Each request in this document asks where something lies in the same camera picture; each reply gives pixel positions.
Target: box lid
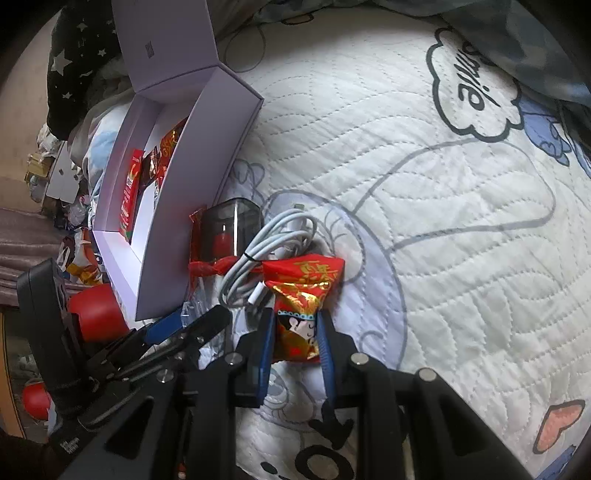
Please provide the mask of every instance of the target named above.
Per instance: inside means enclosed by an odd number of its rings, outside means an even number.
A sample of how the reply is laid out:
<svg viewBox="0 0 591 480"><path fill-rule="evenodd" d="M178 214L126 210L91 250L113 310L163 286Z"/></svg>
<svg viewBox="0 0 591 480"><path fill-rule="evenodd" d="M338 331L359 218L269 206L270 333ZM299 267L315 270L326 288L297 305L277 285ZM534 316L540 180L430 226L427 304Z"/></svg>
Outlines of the box lid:
<svg viewBox="0 0 591 480"><path fill-rule="evenodd" d="M112 0L136 92L219 63L206 0Z"/></svg>

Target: wall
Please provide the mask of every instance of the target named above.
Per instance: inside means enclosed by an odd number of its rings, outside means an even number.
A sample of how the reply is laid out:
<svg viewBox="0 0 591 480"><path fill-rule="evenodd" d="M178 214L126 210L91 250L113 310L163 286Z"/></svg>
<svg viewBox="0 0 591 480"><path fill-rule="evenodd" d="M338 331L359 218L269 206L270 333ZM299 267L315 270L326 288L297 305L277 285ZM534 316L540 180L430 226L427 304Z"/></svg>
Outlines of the wall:
<svg viewBox="0 0 591 480"><path fill-rule="evenodd" d="M27 157L47 117L47 64L52 18L37 33L0 89L0 207L38 212L23 181Z"/></svg>

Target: white quilt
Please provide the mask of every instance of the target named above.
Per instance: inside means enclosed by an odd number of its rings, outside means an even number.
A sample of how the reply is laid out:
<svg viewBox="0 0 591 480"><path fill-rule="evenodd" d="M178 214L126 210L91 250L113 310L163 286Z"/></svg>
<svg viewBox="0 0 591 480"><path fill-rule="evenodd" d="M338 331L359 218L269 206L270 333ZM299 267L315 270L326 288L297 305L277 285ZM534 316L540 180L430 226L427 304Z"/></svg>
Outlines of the white quilt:
<svg viewBox="0 0 591 480"><path fill-rule="evenodd" d="M591 179L560 105L444 24L377 8L249 27L220 56L265 97L225 196L305 204L346 260L337 329L390 368L435 369L554 478L591 423ZM356 429L334 448L310 425L323 400L319 367L275 364L239 416L239 465L350 480Z"/></svg>

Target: red ball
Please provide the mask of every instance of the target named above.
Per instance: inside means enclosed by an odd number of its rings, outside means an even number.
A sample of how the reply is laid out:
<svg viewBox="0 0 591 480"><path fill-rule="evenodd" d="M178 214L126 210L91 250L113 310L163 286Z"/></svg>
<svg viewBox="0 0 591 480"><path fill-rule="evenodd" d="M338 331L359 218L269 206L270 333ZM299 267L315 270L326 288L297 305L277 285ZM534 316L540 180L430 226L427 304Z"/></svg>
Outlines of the red ball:
<svg viewBox="0 0 591 480"><path fill-rule="evenodd" d="M45 389L45 383L33 383L22 389L22 404L27 413L37 420L47 420L51 397Z"/></svg>
<svg viewBox="0 0 591 480"><path fill-rule="evenodd" d="M78 315L85 342L112 342L129 332L109 284L82 290L70 298L68 311Z"/></svg>

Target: blue fabric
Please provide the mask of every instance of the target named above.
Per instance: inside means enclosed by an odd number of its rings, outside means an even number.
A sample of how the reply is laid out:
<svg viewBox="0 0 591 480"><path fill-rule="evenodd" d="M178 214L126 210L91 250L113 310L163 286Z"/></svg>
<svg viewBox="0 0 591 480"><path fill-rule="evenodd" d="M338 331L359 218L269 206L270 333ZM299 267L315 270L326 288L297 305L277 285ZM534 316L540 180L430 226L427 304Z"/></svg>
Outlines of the blue fabric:
<svg viewBox="0 0 591 480"><path fill-rule="evenodd" d="M366 0L272 0L254 16L276 22L324 7ZM524 85L551 98L591 106L591 93L556 39L517 0L374 0L405 15L440 14L485 56Z"/></svg>
<svg viewBox="0 0 591 480"><path fill-rule="evenodd" d="M96 202L99 201L100 187L103 184L105 169L118 133L118 131L102 132L94 137L90 143L88 158L92 158L93 161L88 163L88 184L90 186L90 196Z"/></svg>

